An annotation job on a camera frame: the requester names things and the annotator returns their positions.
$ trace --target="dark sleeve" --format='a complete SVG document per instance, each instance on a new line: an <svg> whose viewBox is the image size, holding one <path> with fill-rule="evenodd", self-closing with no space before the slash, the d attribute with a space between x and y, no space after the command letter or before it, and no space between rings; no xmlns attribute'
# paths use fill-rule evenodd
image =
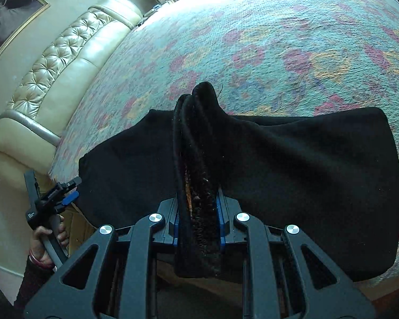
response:
<svg viewBox="0 0 399 319"><path fill-rule="evenodd" d="M14 307L23 310L28 301L35 295L35 293L45 284L53 275L52 270L44 270L27 259L27 266L24 272L24 279L19 288L18 296L16 297Z"/></svg>

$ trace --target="gold picture frame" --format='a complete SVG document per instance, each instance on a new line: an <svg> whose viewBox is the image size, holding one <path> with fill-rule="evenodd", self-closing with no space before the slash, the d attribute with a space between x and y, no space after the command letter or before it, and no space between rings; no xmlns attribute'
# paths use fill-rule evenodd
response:
<svg viewBox="0 0 399 319"><path fill-rule="evenodd" d="M45 0L10 0L11 2L9 2L8 5L12 3L16 6L18 3L22 4L19 7L8 8L6 6L8 1L9 0L2 0L0 3L0 17L2 16L1 14L3 14L2 18L0 18L0 55L25 26L50 7L50 4Z"/></svg>

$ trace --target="floor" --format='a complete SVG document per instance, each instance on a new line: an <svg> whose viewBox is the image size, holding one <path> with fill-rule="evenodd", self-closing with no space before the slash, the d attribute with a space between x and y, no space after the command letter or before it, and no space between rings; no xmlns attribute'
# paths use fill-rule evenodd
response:
<svg viewBox="0 0 399 319"><path fill-rule="evenodd" d="M21 283L22 277L15 276L14 274L0 269L0 290L12 304L16 300Z"/></svg>

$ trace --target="person's hand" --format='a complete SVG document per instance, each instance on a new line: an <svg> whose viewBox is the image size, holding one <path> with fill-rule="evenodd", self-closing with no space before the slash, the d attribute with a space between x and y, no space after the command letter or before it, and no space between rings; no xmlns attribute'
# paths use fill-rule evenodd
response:
<svg viewBox="0 0 399 319"><path fill-rule="evenodd" d="M64 218L61 215L60 218L61 218L61 223L59 224L58 227L59 234L56 238L60 243L60 245L65 248L69 244L69 236L68 233L65 231ZM33 231L30 239L31 253L40 263L42 263L45 266L52 265L53 261L50 258L49 253L47 253L46 249L43 246L43 243L41 241L41 236L50 235L50 234L52 234L52 230L46 229L43 226L39 226L37 227L36 230Z"/></svg>

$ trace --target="blue trigger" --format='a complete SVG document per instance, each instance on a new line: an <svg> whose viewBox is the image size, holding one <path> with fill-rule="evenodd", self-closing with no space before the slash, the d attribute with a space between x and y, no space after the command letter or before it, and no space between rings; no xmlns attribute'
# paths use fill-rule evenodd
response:
<svg viewBox="0 0 399 319"><path fill-rule="evenodd" d="M73 191L70 195L66 196L62 200L62 205L67 206L67 205L71 204L75 199L78 198L79 195L80 195L80 193L78 193L76 190Z"/></svg>

